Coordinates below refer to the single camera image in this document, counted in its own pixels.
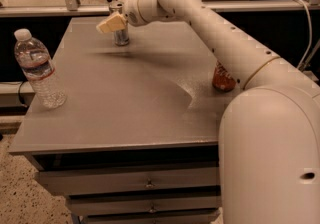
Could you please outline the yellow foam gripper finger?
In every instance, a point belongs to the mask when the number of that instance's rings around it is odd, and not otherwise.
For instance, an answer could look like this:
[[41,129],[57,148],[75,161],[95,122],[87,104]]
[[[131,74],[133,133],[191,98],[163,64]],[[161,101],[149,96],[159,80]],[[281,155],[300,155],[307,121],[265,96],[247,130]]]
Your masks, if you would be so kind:
[[96,29],[99,33],[109,33],[124,30],[127,26],[126,18],[118,11],[113,12],[106,19],[102,20]]

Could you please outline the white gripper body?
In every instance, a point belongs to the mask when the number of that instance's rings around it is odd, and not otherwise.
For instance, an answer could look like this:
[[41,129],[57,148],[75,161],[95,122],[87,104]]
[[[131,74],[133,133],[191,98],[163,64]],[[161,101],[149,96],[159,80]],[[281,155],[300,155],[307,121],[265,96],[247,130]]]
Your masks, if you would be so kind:
[[167,12],[158,0],[124,0],[122,11],[128,22],[135,27],[167,19]]

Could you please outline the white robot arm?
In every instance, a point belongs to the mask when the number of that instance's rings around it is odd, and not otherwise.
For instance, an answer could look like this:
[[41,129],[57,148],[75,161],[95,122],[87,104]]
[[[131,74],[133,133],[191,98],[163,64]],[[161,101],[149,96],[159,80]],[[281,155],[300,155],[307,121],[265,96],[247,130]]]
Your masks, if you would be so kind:
[[242,92],[219,128],[224,224],[320,224],[320,88],[201,0],[124,0],[97,27],[186,22]]

